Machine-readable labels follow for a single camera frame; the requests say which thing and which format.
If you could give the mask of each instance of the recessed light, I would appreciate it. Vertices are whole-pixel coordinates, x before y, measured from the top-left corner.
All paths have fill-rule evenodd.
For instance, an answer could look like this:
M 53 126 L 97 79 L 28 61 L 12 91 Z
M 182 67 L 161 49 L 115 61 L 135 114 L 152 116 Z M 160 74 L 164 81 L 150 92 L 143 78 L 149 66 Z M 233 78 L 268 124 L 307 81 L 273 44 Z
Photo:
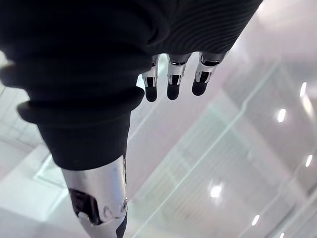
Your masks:
M 260 215 L 256 215 L 252 221 L 252 226 L 255 226 L 258 223 L 258 220 L 260 218 Z
M 306 93 L 306 86 L 307 86 L 307 83 L 304 82 L 304 83 L 302 84 L 301 91 L 300 91 L 300 93 L 299 93 L 299 96 L 300 96 L 300 97 L 303 97 L 303 96 L 305 95 L 305 93 Z
M 222 190 L 222 187 L 221 186 L 215 186 L 211 189 L 210 191 L 210 197 L 212 198 L 217 198 L 220 196 L 220 193 L 221 193 L 221 190 Z
M 311 164 L 312 159 L 313 159 L 313 155 L 309 155 L 307 157 L 306 164 L 305 164 L 306 167 L 308 167 Z
M 277 115 L 277 121 L 278 121 L 279 123 L 283 122 L 284 119 L 285 119 L 285 115 L 286 115 L 286 110 L 285 110 L 285 109 L 279 110 L 279 113 L 278 113 L 278 115 Z

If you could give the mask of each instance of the robotic arm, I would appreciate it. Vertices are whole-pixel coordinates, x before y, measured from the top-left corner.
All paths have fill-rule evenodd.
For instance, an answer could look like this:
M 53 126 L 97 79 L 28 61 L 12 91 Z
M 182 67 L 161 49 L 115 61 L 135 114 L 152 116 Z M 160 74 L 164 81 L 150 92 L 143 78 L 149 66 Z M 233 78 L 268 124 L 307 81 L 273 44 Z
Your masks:
M 28 93 L 18 112 L 38 126 L 91 238 L 124 235 L 130 112 L 144 95 L 138 75 L 155 101 L 158 57 L 167 53 L 175 100 L 200 52 L 192 91 L 202 95 L 261 1 L 1 2 L 0 50 L 10 63 L 0 79 Z

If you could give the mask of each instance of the silver metal arm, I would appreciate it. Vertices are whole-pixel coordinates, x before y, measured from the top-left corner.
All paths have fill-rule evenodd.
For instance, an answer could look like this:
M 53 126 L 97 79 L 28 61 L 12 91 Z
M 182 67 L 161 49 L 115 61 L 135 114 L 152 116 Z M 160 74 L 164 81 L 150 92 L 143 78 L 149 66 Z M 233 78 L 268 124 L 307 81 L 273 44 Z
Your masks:
M 127 220 L 125 157 L 92 170 L 62 172 L 74 212 L 90 237 L 122 238 Z

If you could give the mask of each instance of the black fabric sleeve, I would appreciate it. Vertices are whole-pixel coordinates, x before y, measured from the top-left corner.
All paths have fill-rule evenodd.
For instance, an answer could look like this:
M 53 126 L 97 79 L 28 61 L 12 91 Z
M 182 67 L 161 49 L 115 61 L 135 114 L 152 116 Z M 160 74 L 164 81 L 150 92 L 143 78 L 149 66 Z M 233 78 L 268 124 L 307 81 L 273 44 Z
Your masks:
M 18 111 L 57 165 L 96 168 L 126 151 L 151 56 L 228 51 L 261 1 L 3 0 L 0 79 L 30 96 Z

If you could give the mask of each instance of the black fingertip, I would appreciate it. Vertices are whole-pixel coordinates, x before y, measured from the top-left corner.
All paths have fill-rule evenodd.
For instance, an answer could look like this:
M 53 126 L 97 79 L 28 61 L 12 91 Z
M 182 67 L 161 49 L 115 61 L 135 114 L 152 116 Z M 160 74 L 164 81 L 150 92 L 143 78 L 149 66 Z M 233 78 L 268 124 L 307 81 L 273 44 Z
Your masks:
M 167 97 L 170 100 L 175 100 L 179 94 L 179 85 L 176 84 L 168 84 L 167 85 Z
M 145 96 L 149 102 L 154 102 L 158 97 L 158 92 L 156 87 L 146 87 Z
M 198 83 L 196 80 L 194 80 L 193 87 L 192 87 L 192 92 L 196 96 L 202 95 L 207 88 L 206 83 Z

